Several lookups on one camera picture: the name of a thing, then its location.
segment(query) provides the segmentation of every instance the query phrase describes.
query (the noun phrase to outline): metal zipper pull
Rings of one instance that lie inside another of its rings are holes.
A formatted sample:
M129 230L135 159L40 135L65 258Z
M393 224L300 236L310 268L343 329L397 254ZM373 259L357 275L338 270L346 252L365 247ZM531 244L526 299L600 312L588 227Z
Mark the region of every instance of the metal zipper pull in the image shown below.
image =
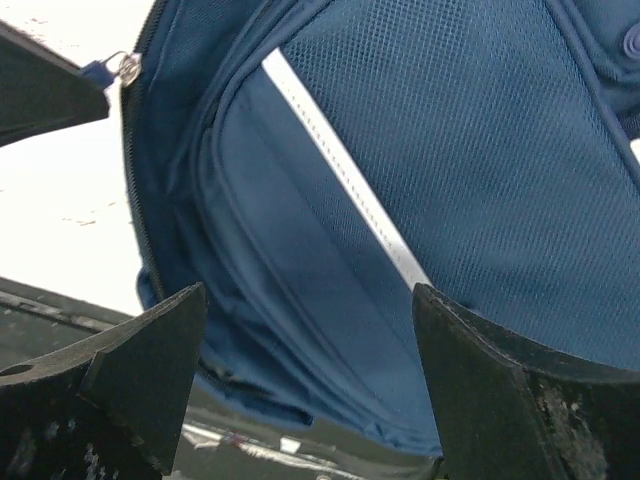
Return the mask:
M80 70L80 74L94 82L103 90L116 78L126 88L133 84L142 72L142 55L139 53L117 52L102 61L93 61Z

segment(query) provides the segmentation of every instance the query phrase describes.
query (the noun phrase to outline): white floor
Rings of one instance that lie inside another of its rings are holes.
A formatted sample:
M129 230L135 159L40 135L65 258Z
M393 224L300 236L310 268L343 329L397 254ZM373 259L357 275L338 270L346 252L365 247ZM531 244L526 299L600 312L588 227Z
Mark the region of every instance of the white floor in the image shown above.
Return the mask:
M4 0L0 19L78 64L129 51L151 0ZM107 121L0 150L0 276L135 314L118 102ZM635 145L640 154L640 143Z

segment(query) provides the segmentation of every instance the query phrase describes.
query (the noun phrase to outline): blue backpack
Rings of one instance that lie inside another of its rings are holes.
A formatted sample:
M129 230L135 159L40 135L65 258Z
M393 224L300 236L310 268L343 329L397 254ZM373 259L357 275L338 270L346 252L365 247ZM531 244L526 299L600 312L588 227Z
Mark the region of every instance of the blue backpack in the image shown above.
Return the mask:
M417 283L640 368L637 0L158 0L136 51L140 296L205 285L212 396L440 455Z

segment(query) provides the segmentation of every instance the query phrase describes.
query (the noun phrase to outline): white stripe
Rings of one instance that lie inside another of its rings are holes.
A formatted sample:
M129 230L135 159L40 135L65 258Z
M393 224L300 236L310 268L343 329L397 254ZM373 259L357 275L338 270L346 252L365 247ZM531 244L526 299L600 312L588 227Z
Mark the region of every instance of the white stripe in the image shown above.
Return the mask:
M280 49L263 60L262 68L304 125L407 286L413 289L416 283L431 285L407 242Z

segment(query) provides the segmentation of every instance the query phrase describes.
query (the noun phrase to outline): black plastic piece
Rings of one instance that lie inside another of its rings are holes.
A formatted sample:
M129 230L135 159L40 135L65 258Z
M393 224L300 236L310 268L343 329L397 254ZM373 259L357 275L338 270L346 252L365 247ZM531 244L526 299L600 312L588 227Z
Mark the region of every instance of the black plastic piece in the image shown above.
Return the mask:
M109 115L76 65L2 22L0 72L0 147Z
M0 277L0 370L18 362L29 362L130 318L104 307ZM219 450L219 446L206 437L201 438L202 442L194 443L190 428L220 436L220 445L242 448L238 444L238 439L242 439L252 449L262 449L271 452L270 455L282 453L282 437L298 440L297 452L281 460L291 475L296 475L297 470L306 470L317 477L323 472L320 467L330 465L331 471L324 471L324 475L332 480L343 478L344 475L336 472L345 472L350 479L367 480L442 478L435 476L440 465L438 458L387 449L323 419L317 419L311 429L303 431L266 425L230 410L196 384L191 389L172 479L209 480L228 475L228 449ZM242 454L251 456L253 453L246 450ZM270 462L273 460L265 455L261 462L247 463L250 472L242 473L246 478L271 479L272 470L262 466Z
M201 286L0 372L0 476L171 473L205 325Z
M451 480L640 478L640 372L546 348L423 285L414 320Z

